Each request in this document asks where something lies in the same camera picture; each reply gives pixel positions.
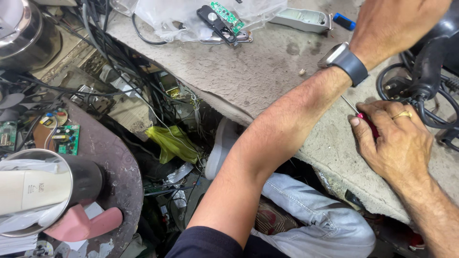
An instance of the black sleeve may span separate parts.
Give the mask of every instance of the black sleeve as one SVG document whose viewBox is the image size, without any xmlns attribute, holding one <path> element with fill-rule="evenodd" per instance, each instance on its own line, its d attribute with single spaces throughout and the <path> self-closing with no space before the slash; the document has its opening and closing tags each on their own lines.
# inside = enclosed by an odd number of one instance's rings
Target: black sleeve
<svg viewBox="0 0 459 258">
<path fill-rule="evenodd" d="M 236 258 L 243 250 L 236 240 L 218 230 L 196 226 L 183 231 L 166 258 Z"/>
</svg>

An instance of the yellow plastic bag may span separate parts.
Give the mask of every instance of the yellow plastic bag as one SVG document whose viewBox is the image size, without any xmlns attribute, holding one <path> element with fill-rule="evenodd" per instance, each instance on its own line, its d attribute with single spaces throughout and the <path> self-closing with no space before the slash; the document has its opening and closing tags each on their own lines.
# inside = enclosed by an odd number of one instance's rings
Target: yellow plastic bag
<svg viewBox="0 0 459 258">
<path fill-rule="evenodd" d="M 188 161 L 192 164 L 196 164 L 198 160 L 198 153 L 196 153 L 196 146 L 190 145 L 190 139 L 180 132 L 181 129 L 176 125 L 169 127 L 172 134 L 180 139 L 183 143 L 172 137 L 167 128 L 152 126 L 146 130 L 146 135 L 159 146 L 161 146 L 161 155 L 159 156 L 159 162 L 165 164 L 169 162 L 173 157 L 179 156 L 184 161 Z"/>
</svg>

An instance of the worn concrete surface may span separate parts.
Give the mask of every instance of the worn concrete surface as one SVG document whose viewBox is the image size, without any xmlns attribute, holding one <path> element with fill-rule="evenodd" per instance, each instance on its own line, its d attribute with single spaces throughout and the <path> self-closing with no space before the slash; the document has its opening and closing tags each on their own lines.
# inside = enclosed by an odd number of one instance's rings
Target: worn concrete surface
<svg viewBox="0 0 459 258">
<path fill-rule="evenodd" d="M 289 7 L 336 13 L 356 20 L 359 0 L 291 0 Z M 137 19 L 139 30 L 153 41 L 159 41 L 152 28 Z M 163 69 L 190 86 L 200 97 L 223 115 L 248 125 L 277 98 L 317 71 L 316 63 L 332 46 L 350 41 L 352 33 L 335 26 L 328 36 L 304 33 L 289 27 L 267 23 L 255 30 L 252 43 L 237 47 L 173 42 L 161 46 L 144 43 L 135 34 L 131 19 L 115 15 L 108 32 L 116 39 L 156 62 Z M 375 79 L 392 58 L 371 72 L 358 88 L 345 96 L 352 102 L 380 99 Z M 298 72 L 306 70 L 300 77 Z M 452 110 L 438 97 L 438 115 L 454 120 Z M 349 189 L 373 213 L 382 213 L 405 223 L 410 218 L 390 186 L 376 175 L 358 154 L 347 117 L 353 115 L 344 101 L 338 101 L 314 127 L 297 157 L 320 169 L 333 181 L 332 187 Z M 442 188 L 456 202 L 459 179 L 456 153 L 436 143 L 430 171 Z"/>
</svg>

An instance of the green circuit board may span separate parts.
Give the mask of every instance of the green circuit board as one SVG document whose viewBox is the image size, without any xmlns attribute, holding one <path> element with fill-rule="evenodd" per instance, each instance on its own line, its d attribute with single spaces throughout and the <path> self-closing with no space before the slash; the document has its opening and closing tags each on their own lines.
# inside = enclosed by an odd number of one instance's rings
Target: green circuit board
<svg viewBox="0 0 459 258">
<path fill-rule="evenodd" d="M 0 122 L 0 147 L 14 151 L 17 121 Z"/>
<path fill-rule="evenodd" d="M 228 9 L 223 7 L 223 5 L 219 4 L 218 2 L 211 2 L 210 7 L 224 20 L 233 25 L 231 30 L 233 30 L 234 34 L 237 34 L 242 29 L 242 27 L 244 27 L 245 23 L 238 20 L 236 16 L 234 16 L 230 11 L 228 11 Z"/>
<path fill-rule="evenodd" d="M 56 133 L 52 139 L 57 142 L 58 153 L 77 155 L 78 154 L 78 139 L 80 136 L 80 126 L 79 125 L 63 125 L 59 126 L 59 133 Z"/>
</svg>

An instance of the sneaker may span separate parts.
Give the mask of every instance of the sneaker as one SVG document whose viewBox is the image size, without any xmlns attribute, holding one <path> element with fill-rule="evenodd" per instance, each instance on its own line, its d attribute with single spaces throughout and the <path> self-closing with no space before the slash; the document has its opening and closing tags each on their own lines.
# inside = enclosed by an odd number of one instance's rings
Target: sneaker
<svg viewBox="0 0 459 258">
<path fill-rule="evenodd" d="M 215 144 L 207 160 L 204 174 L 207 179 L 213 180 L 222 167 L 230 149 L 236 143 L 239 135 L 236 133 L 237 123 L 227 118 L 222 118 L 218 124 L 217 134 L 215 135 Z"/>
</svg>

